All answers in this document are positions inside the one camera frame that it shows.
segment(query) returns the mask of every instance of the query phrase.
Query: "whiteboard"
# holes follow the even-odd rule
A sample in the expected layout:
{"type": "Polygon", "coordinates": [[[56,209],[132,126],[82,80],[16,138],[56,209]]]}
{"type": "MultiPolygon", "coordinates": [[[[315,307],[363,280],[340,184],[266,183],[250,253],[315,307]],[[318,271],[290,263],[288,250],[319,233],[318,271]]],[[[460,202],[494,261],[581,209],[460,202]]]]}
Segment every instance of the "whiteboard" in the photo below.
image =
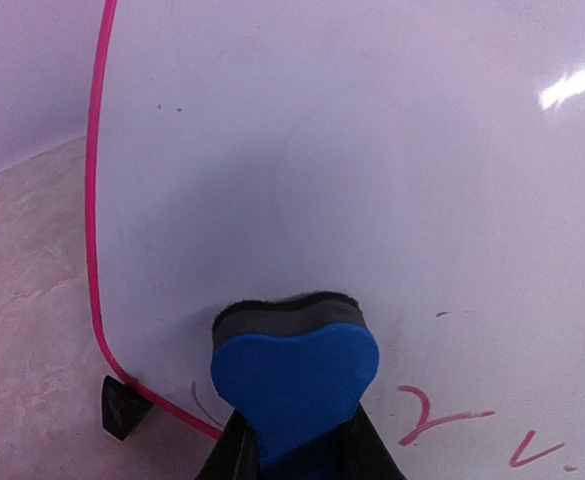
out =
{"type": "Polygon", "coordinates": [[[107,3],[97,337],[215,436],[214,316],[342,291],[409,478],[585,478],[585,12],[418,3],[107,3]]]}

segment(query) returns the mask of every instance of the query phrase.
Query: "black rubber foot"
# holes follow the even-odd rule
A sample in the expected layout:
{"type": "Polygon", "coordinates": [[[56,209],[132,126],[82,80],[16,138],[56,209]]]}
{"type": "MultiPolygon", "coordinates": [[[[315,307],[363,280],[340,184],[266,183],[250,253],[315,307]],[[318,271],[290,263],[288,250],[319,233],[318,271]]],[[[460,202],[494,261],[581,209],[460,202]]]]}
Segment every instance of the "black rubber foot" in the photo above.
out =
{"type": "Polygon", "coordinates": [[[125,440],[152,408],[152,403],[109,375],[103,380],[101,414],[103,428],[125,440]]]}

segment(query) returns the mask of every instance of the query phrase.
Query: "pink border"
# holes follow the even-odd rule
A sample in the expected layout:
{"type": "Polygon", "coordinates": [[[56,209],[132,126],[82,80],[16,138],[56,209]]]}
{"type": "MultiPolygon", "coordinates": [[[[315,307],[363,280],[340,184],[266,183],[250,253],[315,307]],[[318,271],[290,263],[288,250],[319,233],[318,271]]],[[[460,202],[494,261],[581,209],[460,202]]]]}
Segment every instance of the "pink border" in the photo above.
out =
{"type": "Polygon", "coordinates": [[[155,405],[167,410],[178,419],[193,426],[197,430],[214,439],[221,436],[221,431],[212,425],[199,420],[173,403],[152,392],[141,385],[137,380],[128,375],[118,364],[110,351],[103,333],[103,320],[101,318],[101,299],[99,297],[99,268],[96,251],[96,165],[99,141],[99,121],[101,116],[101,99],[103,97],[103,82],[105,78],[105,65],[110,45],[110,34],[116,11],[117,0],[106,0],[99,32],[99,42],[94,62],[94,75],[92,77],[92,92],[90,95],[90,112],[88,114],[87,150],[85,165],[85,237],[87,246],[88,284],[90,288],[90,304],[92,306],[92,324],[97,342],[103,356],[112,367],[112,370],[126,384],[147,398],[155,405]]]}

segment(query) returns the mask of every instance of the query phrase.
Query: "red handwritten letter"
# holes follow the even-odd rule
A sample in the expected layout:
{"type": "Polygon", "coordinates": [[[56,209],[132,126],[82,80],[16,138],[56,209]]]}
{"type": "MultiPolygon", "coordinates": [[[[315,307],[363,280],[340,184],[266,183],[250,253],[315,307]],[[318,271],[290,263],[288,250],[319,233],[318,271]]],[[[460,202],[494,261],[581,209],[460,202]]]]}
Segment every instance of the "red handwritten letter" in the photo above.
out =
{"type": "Polygon", "coordinates": [[[528,448],[528,445],[530,445],[530,442],[532,442],[534,435],[536,435],[536,432],[534,430],[530,430],[528,432],[528,434],[525,436],[525,438],[523,439],[523,441],[521,442],[521,445],[519,445],[519,448],[516,449],[516,451],[514,452],[514,455],[512,455],[512,458],[510,459],[510,466],[512,468],[525,467],[528,463],[532,463],[532,462],[538,460],[539,458],[543,458],[543,457],[550,455],[551,453],[554,453],[557,450],[560,450],[561,448],[565,447],[565,443],[559,443],[558,445],[555,445],[552,448],[548,448],[547,450],[543,450],[541,453],[537,453],[536,455],[532,455],[531,457],[520,460],[521,454],[523,453],[523,451],[526,448],[528,448]]]}
{"type": "Polygon", "coordinates": [[[421,401],[421,416],[419,417],[419,421],[416,424],[416,428],[414,430],[412,430],[405,437],[399,440],[399,445],[401,445],[402,447],[406,447],[412,442],[414,442],[419,437],[419,435],[421,435],[426,430],[429,430],[430,428],[438,427],[439,425],[444,425],[446,423],[456,422],[459,420],[490,417],[496,413],[491,410],[480,413],[464,412],[457,413],[456,415],[448,415],[447,417],[435,418],[434,420],[430,420],[430,399],[425,394],[425,392],[419,390],[416,387],[411,387],[409,385],[400,386],[399,391],[412,393],[413,395],[416,395],[418,399],[421,401]]]}

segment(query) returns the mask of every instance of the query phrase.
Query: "pink whiteboard edge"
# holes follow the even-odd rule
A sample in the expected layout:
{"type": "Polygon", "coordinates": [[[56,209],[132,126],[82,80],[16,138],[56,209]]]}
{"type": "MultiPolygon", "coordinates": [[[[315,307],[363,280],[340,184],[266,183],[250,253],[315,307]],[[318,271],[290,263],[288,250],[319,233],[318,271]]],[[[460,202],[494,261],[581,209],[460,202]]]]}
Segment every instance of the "pink whiteboard edge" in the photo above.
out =
{"type": "Polygon", "coordinates": [[[92,91],[90,93],[90,109],[88,114],[87,145],[85,158],[85,237],[87,251],[88,285],[90,305],[92,308],[92,325],[97,342],[103,356],[110,364],[116,375],[139,394],[155,405],[163,408],[183,422],[191,425],[204,434],[219,439],[221,431],[212,425],[199,420],[157,393],[141,385],[132,376],[127,374],[114,358],[110,347],[105,340],[103,320],[101,318],[101,299],[99,296],[99,274],[96,244],[96,166],[99,141],[99,122],[101,117],[101,99],[103,97],[103,83],[107,62],[108,47],[112,33],[112,24],[116,11],[117,0],[106,0],[101,20],[101,30],[97,44],[94,73],[92,77],[92,91]]]}

